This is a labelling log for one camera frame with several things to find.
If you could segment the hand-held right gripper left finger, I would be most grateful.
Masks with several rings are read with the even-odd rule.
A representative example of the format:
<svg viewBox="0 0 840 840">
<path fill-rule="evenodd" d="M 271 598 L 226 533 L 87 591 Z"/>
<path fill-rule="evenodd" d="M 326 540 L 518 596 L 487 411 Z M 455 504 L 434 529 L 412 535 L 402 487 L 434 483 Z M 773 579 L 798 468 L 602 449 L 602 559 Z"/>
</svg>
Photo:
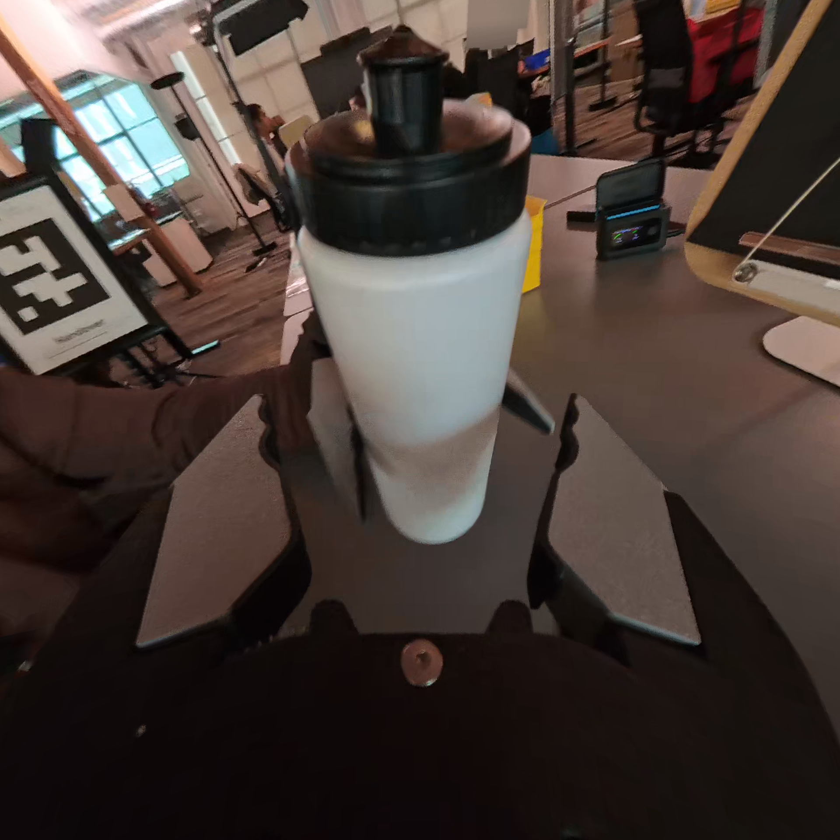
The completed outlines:
<svg viewBox="0 0 840 840">
<path fill-rule="evenodd" d="M 253 646 L 302 602 L 312 566 L 273 432 L 251 397 L 174 482 L 136 648 L 212 629 Z"/>
</svg>

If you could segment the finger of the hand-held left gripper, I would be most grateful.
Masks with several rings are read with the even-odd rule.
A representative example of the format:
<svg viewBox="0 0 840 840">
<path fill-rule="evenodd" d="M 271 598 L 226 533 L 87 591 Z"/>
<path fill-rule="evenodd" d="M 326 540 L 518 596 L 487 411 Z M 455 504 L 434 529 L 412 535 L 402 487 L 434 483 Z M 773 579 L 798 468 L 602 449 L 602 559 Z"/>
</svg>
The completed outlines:
<svg viewBox="0 0 840 840">
<path fill-rule="evenodd" d="M 507 372 L 500 405 L 510 415 L 537 432 L 543 435 L 554 433 L 556 421 L 552 414 L 514 370 Z"/>
<path fill-rule="evenodd" d="M 308 422 L 334 488 L 363 522 L 368 508 L 364 441 L 332 358 L 311 367 Z"/>
</svg>

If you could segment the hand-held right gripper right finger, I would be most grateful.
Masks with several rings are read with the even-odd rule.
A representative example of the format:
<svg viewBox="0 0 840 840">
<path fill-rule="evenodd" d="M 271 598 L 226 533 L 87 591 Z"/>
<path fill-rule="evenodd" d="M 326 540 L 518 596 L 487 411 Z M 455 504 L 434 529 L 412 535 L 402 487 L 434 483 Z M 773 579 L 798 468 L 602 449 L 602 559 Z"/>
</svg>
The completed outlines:
<svg viewBox="0 0 840 840">
<path fill-rule="evenodd" d="M 701 646 L 669 491 L 572 393 L 532 544 L 527 594 L 563 634 L 605 647 L 628 630 Z"/>
</svg>

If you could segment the white bottle black lid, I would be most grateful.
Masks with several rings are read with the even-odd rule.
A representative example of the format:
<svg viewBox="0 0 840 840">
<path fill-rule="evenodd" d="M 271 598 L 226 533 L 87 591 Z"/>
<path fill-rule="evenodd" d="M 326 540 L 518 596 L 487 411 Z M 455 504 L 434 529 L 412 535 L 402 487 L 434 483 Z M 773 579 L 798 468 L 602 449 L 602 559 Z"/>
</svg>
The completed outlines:
<svg viewBox="0 0 840 840">
<path fill-rule="evenodd" d="M 405 25 L 357 60 L 367 110 L 287 153 L 297 242 L 386 515 L 448 543 L 486 496 L 532 238 L 531 134 L 445 98 L 448 52 Z"/>
</svg>

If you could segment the person's left forearm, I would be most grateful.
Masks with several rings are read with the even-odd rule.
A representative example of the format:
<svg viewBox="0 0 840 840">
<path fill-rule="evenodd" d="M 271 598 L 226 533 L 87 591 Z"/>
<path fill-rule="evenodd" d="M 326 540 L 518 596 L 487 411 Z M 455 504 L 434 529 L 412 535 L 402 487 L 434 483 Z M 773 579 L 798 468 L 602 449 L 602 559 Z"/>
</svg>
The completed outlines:
<svg viewBox="0 0 840 840">
<path fill-rule="evenodd" d="M 307 446 L 310 393 L 310 363 L 157 390 L 3 368 L 2 570 L 91 571 L 251 398 L 281 453 Z"/>
</svg>

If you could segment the yellow storage bin stack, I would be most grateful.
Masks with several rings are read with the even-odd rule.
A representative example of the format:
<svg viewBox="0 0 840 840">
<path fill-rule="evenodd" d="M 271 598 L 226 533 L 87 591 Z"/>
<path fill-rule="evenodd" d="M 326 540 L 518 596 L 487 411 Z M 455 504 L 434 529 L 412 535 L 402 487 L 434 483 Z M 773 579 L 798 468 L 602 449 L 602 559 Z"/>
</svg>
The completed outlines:
<svg viewBox="0 0 840 840">
<path fill-rule="evenodd" d="M 522 294 L 538 289 L 541 285 L 542 247 L 543 247 L 543 220 L 546 200 L 536 196 L 526 197 L 525 209 L 531 221 L 531 242 L 528 254 L 528 263 L 523 279 Z"/>
</svg>

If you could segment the black device with screen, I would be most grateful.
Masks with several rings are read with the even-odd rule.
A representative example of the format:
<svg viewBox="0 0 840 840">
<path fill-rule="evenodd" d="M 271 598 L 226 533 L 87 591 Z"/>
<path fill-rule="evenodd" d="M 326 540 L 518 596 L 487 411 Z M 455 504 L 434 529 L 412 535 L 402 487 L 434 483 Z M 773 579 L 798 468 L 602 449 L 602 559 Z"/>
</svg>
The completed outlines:
<svg viewBox="0 0 840 840">
<path fill-rule="evenodd" d="M 594 227 L 600 261 L 658 251 L 665 245 L 671 216 L 665 178 L 661 158 L 606 172 L 595 184 L 593 209 L 570 209 L 566 220 Z"/>
</svg>

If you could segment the white low cabinet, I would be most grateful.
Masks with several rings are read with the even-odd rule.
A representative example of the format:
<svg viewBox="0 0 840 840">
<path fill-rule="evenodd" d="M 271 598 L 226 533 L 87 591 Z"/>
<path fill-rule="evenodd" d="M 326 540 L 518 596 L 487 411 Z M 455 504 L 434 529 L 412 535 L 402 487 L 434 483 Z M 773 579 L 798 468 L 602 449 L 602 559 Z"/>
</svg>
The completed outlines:
<svg viewBox="0 0 840 840">
<path fill-rule="evenodd" d="M 214 258 L 205 248 L 193 227 L 184 217 L 177 217 L 161 226 L 178 255 L 195 273 L 207 270 Z M 158 287 L 164 288 L 177 284 L 177 278 L 164 263 L 151 244 L 143 243 L 150 256 L 143 262 L 144 269 L 153 278 Z"/>
</svg>

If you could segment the white monitor stand base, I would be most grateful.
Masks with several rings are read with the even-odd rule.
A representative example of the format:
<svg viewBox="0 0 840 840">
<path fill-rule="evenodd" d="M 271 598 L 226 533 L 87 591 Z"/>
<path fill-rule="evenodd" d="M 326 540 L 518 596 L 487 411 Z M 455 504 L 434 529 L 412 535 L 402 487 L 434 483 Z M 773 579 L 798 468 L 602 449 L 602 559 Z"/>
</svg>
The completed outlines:
<svg viewBox="0 0 840 840">
<path fill-rule="evenodd" d="M 796 317 L 766 332 L 762 346 L 775 360 L 839 388 L 837 326 Z"/>
</svg>

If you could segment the framed marker sign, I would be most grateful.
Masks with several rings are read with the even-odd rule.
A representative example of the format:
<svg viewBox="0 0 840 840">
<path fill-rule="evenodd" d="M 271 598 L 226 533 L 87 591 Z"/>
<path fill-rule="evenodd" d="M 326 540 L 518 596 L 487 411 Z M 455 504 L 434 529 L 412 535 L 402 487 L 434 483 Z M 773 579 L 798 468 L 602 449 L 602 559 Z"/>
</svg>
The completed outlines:
<svg viewBox="0 0 840 840">
<path fill-rule="evenodd" d="M 2 366 L 69 372 L 164 329 L 57 175 L 2 177 Z"/>
</svg>

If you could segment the grey divider panel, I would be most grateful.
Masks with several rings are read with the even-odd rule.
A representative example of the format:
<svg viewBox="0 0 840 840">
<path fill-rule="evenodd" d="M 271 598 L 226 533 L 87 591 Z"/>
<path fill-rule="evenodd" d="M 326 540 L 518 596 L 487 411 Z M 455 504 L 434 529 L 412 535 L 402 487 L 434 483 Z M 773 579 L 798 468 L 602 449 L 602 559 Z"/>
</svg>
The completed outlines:
<svg viewBox="0 0 840 840">
<path fill-rule="evenodd" d="M 576 157 L 574 104 L 574 51 L 577 27 L 573 1 L 549 3 L 551 24 L 552 102 L 562 107 L 562 154 Z"/>
</svg>

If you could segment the black office chair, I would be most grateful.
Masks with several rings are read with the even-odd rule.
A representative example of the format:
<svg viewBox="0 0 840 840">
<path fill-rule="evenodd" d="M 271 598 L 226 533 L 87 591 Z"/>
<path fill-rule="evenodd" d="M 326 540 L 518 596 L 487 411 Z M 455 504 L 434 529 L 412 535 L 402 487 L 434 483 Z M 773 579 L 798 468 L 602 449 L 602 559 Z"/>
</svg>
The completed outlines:
<svg viewBox="0 0 840 840">
<path fill-rule="evenodd" d="M 635 128 L 657 140 L 676 135 L 689 106 L 692 44 L 680 1 L 634 1 L 643 78 Z"/>
</svg>

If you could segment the black studio light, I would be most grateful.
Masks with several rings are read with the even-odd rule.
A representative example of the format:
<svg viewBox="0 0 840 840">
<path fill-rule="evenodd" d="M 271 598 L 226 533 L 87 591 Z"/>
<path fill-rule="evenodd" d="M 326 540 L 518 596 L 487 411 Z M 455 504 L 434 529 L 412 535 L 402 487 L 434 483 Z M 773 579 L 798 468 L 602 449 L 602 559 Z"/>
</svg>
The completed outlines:
<svg viewBox="0 0 840 840">
<path fill-rule="evenodd" d="M 309 11 L 304 1 L 217 1 L 209 8 L 214 43 L 227 39 L 234 56 L 242 56 L 285 32 Z"/>
</svg>

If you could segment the red fabric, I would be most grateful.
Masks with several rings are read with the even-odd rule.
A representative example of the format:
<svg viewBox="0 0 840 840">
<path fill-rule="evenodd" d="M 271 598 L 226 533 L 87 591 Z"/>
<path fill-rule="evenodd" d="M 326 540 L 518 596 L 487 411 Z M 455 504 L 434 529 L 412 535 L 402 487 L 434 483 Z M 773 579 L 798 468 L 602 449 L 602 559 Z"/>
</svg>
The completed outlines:
<svg viewBox="0 0 840 840">
<path fill-rule="evenodd" d="M 746 6 L 701 21 L 687 20 L 692 55 L 690 104 L 717 92 L 751 90 L 763 17 L 763 7 Z"/>
</svg>

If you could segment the wooden support post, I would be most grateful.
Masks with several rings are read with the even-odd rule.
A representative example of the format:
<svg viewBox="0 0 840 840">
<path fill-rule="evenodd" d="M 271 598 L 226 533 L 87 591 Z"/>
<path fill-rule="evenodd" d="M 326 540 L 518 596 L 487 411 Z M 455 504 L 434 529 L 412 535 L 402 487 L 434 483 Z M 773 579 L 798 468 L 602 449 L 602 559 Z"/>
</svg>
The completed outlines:
<svg viewBox="0 0 840 840">
<path fill-rule="evenodd" d="M 203 288 L 197 274 L 180 256 L 152 216 L 132 198 L 127 184 L 83 128 L 68 102 L 61 96 L 55 82 L 35 60 L 25 43 L 3 17 L 1 19 L 1 53 L 28 92 L 57 123 L 102 181 L 109 201 L 123 217 L 129 221 L 139 222 L 143 226 L 155 251 L 183 287 L 185 295 L 188 298 L 194 298 L 201 294 Z"/>
</svg>

